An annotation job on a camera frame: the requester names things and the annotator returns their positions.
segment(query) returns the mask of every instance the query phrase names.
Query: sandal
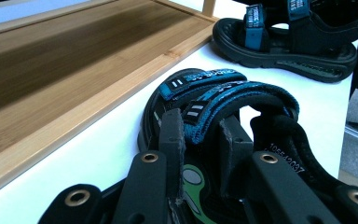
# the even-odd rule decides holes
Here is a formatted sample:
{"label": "sandal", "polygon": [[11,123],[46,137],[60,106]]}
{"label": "sandal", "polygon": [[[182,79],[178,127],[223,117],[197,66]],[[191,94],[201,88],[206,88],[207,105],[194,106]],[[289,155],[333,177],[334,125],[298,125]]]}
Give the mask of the sandal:
{"label": "sandal", "polygon": [[[357,60],[351,42],[358,39],[358,3],[291,2],[288,13],[259,4],[247,7],[244,21],[218,21],[213,28],[217,47],[246,67],[281,68],[327,83],[348,77]],[[272,27],[279,23],[289,29]]]}

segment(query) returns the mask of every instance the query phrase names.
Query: black rubber sole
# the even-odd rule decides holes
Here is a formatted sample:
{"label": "black rubber sole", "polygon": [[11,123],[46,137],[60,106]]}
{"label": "black rubber sole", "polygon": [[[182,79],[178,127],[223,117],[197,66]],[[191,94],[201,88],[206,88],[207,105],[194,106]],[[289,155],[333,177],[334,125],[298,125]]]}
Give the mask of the black rubber sole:
{"label": "black rubber sole", "polygon": [[271,52],[246,49],[236,43],[242,26],[241,20],[222,19],[213,28],[213,39],[229,59],[245,67],[281,68],[303,77],[333,83],[348,77],[357,62],[353,44],[342,46],[338,53],[317,56],[290,53],[289,49],[274,49]]}

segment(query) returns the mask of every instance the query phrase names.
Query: velcro strap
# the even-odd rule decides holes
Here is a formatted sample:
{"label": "velcro strap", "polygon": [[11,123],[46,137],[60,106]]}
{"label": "velcro strap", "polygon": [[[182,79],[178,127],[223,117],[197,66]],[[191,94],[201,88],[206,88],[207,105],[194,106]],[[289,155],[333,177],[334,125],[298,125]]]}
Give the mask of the velcro strap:
{"label": "velcro strap", "polygon": [[245,30],[245,47],[260,50],[264,31],[264,14],[261,4],[246,8]]}
{"label": "velcro strap", "polygon": [[212,83],[221,83],[232,80],[246,80],[246,76],[233,69],[217,69],[201,72],[197,74],[183,75],[174,78],[167,78],[158,90],[162,98],[166,101],[181,93],[188,93],[199,86],[205,86]]}
{"label": "velcro strap", "polygon": [[308,0],[287,0],[287,11],[290,21],[308,17],[310,15]]}
{"label": "velcro strap", "polygon": [[262,113],[291,118],[299,112],[295,97],[281,87],[251,81],[228,82],[206,91],[184,110],[186,141],[201,143],[213,122],[215,125],[216,121],[246,105]]}

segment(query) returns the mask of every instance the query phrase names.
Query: sandal strap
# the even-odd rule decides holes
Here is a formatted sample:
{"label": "sandal strap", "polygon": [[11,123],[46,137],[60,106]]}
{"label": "sandal strap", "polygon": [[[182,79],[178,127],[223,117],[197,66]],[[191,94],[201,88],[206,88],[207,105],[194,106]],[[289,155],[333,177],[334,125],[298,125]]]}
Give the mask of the sandal strap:
{"label": "sandal strap", "polygon": [[245,47],[260,50],[264,33],[265,12],[261,4],[246,8],[245,15]]}
{"label": "sandal strap", "polygon": [[308,0],[288,0],[287,11],[289,21],[296,21],[310,16],[310,4]]}
{"label": "sandal strap", "polygon": [[252,106],[266,114],[282,114],[297,119],[299,105],[285,89],[262,82],[233,81],[206,91],[191,101],[183,112],[185,140],[202,143],[216,122],[232,115],[241,107]]}

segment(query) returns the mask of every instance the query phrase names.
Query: wooden panel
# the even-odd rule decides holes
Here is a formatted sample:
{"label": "wooden panel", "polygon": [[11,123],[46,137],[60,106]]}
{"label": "wooden panel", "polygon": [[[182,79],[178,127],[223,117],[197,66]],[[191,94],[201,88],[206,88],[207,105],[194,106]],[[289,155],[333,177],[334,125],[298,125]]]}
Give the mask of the wooden panel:
{"label": "wooden panel", "polygon": [[209,41],[212,27],[123,0],[0,34],[0,188]]}

